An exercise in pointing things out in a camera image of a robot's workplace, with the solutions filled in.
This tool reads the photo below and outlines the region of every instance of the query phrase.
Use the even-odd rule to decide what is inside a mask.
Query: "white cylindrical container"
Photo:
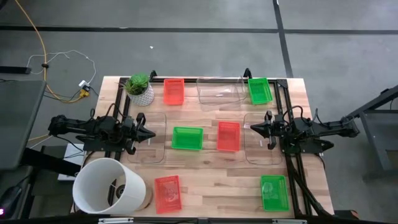
[[[119,200],[108,203],[109,186],[113,180],[125,176],[126,185]],[[87,164],[78,173],[73,184],[73,200],[76,206],[90,214],[128,215],[143,205],[149,192],[143,179],[120,162],[101,158]]]

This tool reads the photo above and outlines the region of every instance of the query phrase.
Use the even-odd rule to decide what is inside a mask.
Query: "white pot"
[[[140,95],[131,95],[127,93],[127,95],[130,97],[131,101],[138,106],[148,106],[155,98],[154,89],[152,89],[150,83],[148,83],[148,87],[144,93]]]
[[[114,179],[125,178],[123,193],[109,206],[107,195]],[[148,205],[152,195],[144,180],[120,162],[101,158],[90,162],[78,173],[73,183],[73,200],[78,208],[89,214],[128,215]]]

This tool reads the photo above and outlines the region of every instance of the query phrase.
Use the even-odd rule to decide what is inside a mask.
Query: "electrical cord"
[[[91,90],[93,90],[93,92],[95,93],[95,95],[99,96],[99,94],[97,93],[97,91],[95,91],[95,89],[93,87],[90,87]]]
[[[5,80],[5,79],[0,78],[0,83],[3,83],[3,82],[13,82],[13,81],[17,81],[17,80]]]
[[[62,140],[64,140],[64,141],[67,141],[67,142],[69,142],[73,147],[75,147],[75,148],[77,148],[80,152],[83,152],[83,150],[82,149],[80,149],[79,147],[77,147],[73,142],[71,142],[71,141],[69,141],[69,140],[67,140],[67,139],[64,139],[64,138],[61,138],[60,136],[54,136],[54,137],[56,137],[56,138],[59,138],[59,139],[62,139]]]
[[[325,167],[325,161],[323,160],[322,156],[321,156],[321,155],[319,155],[319,153],[314,153],[314,155],[315,155],[315,156],[317,156],[317,157],[319,157],[319,159],[320,159],[320,160],[321,160],[321,162],[322,162],[323,169],[326,169],[326,167]]]
[[[32,173],[28,174],[26,177],[24,177],[22,180],[20,180],[15,186],[18,186],[21,183],[23,183],[23,181],[26,180],[26,178],[30,177],[31,175],[32,175]]]
[[[38,143],[34,144],[33,146],[31,146],[29,148],[33,149],[34,147],[38,146],[39,144],[42,144],[43,142],[49,140],[50,138],[52,138],[52,136],[49,136],[48,138],[45,138],[44,140],[39,141]]]
[[[394,101],[394,99],[392,99],[391,100],[391,102],[390,102],[390,110],[391,110],[391,108],[392,108],[392,102]]]
[[[83,53],[81,53],[81,52],[79,52],[79,51],[77,51],[77,50],[69,50],[69,51],[67,51],[67,52],[47,53],[47,55],[50,55],[50,54],[55,55],[55,56],[52,57],[50,60],[48,60],[47,64],[50,63],[55,57],[57,57],[57,56],[60,55],[60,54],[63,54],[67,59],[70,59],[70,57],[69,57],[67,54],[72,53],[72,52],[84,56],[84,58],[86,58],[86,59],[89,60],[91,63],[93,63],[94,74],[93,74],[93,76],[91,77],[91,79],[90,79],[89,82],[88,82],[88,84],[90,84],[90,83],[93,81],[93,79],[94,79],[94,77],[96,76],[96,73],[97,73],[97,70],[96,70],[96,68],[95,68],[95,62],[94,62],[92,59],[90,59],[87,55],[85,55],[85,54],[83,54]],[[43,57],[43,56],[44,56],[44,55],[31,55],[31,56],[29,57],[28,61],[27,61],[26,67],[29,66],[30,60],[32,60],[32,57]],[[40,72],[38,72],[38,73],[34,73],[34,72],[31,72],[31,73],[32,73],[32,74],[35,74],[35,75],[39,75],[39,74],[41,74],[43,71],[44,71],[44,68],[43,68]]]
[[[120,114],[120,116],[122,116],[123,118],[126,117],[125,115],[122,114],[122,112],[120,112],[120,109],[116,106],[116,104],[115,104],[115,103],[112,103],[112,104],[109,106],[109,108],[108,108],[108,110],[107,110],[105,116],[103,116],[103,119],[105,119],[105,117],[107,117],[107,115],[109,115],[109,112],[111,111],[112,106],[114,106],[114,107],[118,110],[118,113]]]
[[[40,138],[44,138],[44,137],[46,137],[46,136],[48,136],[48,134],[43,134],[42,136],[29,139],[28,142],[33,141],[33,140],[37,140],[37,139],[40,139]]]
[[[19,4],[18,0],[15,0],[16,4],[18,5],[19,9],[25,14],[26,19],[30,22],[30,24],[32,25],[33,29],[35,30],[37,37],[40,40],[40,43],[42,45],[43,48],[43,57],[44,57],[44,63],[42,64],[43,67],[43,72],[44,72],[44,81],[47,81],[47,68],[49,67],[49,65],[47,64],[47,53],[45,51],[45,45],[44,45],[44,41],[42,36],[40,35],[39,31],[37,30],[35,24],[33,23],[32,19],[30,19],[29,15],[26,13],[25,9],[21,6],[21,4]],[[77,99],[75,100],[71,100],[71,101],[65,101],[64,99],[59,98],[50,88],[50,86],[48,84],[46,84],[47,89],[49,90],[49,92],[51,92],[51,94],[57,98],[58,100],[60,100],[62,103],[76,103],[77,101],[81,100],[83,97],[79,96]]]
[[[300,108],[300,110],[301,110],[301,114],[300,114],[301,120],[303,120],[303,122],[306,123],[306,124],[310,124],[310,122],[308,122],[306,119],[304,119],[304,117],[303,117],[303,112],[304,112],[304,110],[303,110],[303,108],[302,108],[301,106],[293,106],[293,107],[291,107],[291,109],[285,111],[285,113],[282,115],[282,119],[283,119],[286,123],[289,124],[289,122],[287,122],[287,121],[285,120],[285,115],[286,115],[289,111],[291,111],[291,112],[293,113],[293,109],[294,109],[294,108]]]
[[[77,152],[77,153],[74,153],[74,154],[72,154],[72,155],[69,155],[69,156],[65,156],[65,157],[63,157],[63,158],[60,158],[60,159],[70,159],[70,158],[74,158],[74,157],[78,157],[78,156],[84,156],[84,152]]]
[[[61,95],[61,94],[58,94],[58,93],[56,93],[56,95],[57,95],[57,96],[63,96],[63,97],[67,97],[67,98],[73,99],[73,98],[76,97],[76,94],[78,94],[79,92],[80,92],[80,89],[79,89],[73,96],[65,96],[65,95]]]
[[[318,113],[317,113],[317,119],[318,119],[319,123],[320,123],[322,126],[326,127],[326,128],[338,127],[338,126],[346,125],[346,124],[349,124],[350,122],[352,122],[352,121],[355,119],[355,118],[352,117],[352,116],[346,116],[345,118],[351,118],[351,119],[349,119],[348,121],[342,122],[341,124],[330,125],[330,124],[325,124],[325,123],[323,123],[323,122],[321,121],[321,119],[319,118],[319,115],[318,115]]]
[[[47,95],[43,95],[44,97],[47,97],[47,98],[50,98],[50,99],[53,99],[53,100],[58,100],[57,98],[54,98],[54,97],[51,97],[51,96],[47,96]]]

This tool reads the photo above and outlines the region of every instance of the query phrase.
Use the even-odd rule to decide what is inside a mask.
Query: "wooden table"
[[[104,77],[99,100],[96,106],[96,116],[106,113],[111,103],[114,103],[120,77]],[[304,117],[312,117],[305,91],[304,80],[301,78],[287,79],[289,84],[292,106],[300,105],[304,109]],[[252,164],[246,160],[244,153],[244,132],[247,125],[243,124],[244,116],[248,113],[257,113],[264,117],[267,110],[277,114],[276,102],[252,105],[248,96],[239,107],[219,108],[207,110],[198,100],[197,86],[195,83],[185,84],[185,101],[183,105],[169,106],[163,104],[163,83],[153,83],[155,99],[151,105],[140,107],[131,104],[129,114],[138,112],[150,114],[154,112],[165,113],[167,126],[164,142],[154,141],[151,146],[158,144],[158,149],[150,152],[153,161],[161,159],[165,152],[164,160],[155,164],[137,164],[134,156],[122,153],[121,162],[131,170],[139,174],[149,185],[154,184],[154,179],[169,175],[179,175],[182,197],[182,210],[175,213],[158,215],[155,210],[155,202],[149,207],[134,212],[135,217],[241,217],[241,218],[274,218],[294,217],[292,201],[289,193],[290,210],[288,212],[265,212],[262,208],[260,176],[284,175],[287,177],[287,169],[284,157],[280,154],[278,146],[273,151],[266,149],[267,140],[264,141],[264,149],[250,151],[248,160],[262,165]],[[280,91],[282,104],[285,108],[284,94]],[[123,110],[123,93],[121,110]],[[299,110],[294,110],[295,116],[300,116]],[[236,121],[241,123],[241,150],[239,152],[220,152],[216,150],[216,138],[218,121]],[[203,150],[185,151],[170,147],[172,130],[174,126],[194,126],[204,129]],[[103,157],[103,152],[96,152],[90,160]],[[330,213],[333,213],[331,198],[326,181],[325,171],[319,158],[310,154],[302,154],[307,184],[317,200]],[[301,190],[297,191],[300,209],[304,210]]]

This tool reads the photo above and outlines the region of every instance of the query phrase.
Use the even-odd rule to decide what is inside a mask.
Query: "transparent bin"
[[[268,139],[264,139],[259,133],[253,131],[250,125],[264,122],[264,113],[248,113],[244,116],[243,138],[244,155],[246,160],[256,165],[277,165],[283,161],[282,153],[279,149],[279,140],[277,138],[277,147],[273,150],[268,149]]]
[[[128,155],[129,162],[153,164],[162,162],[165,155],[166,115],[164,113],[144,113],[146,123],[144,127],[155,132],[156,136],[141,143],[135,142],[136,153]]]
[[[222,78],[200,77],[197,79],[198,97],[201,104],[209,106],[240,104],[246,99],[248,92],[243,77],[228,81],[220,79]]]

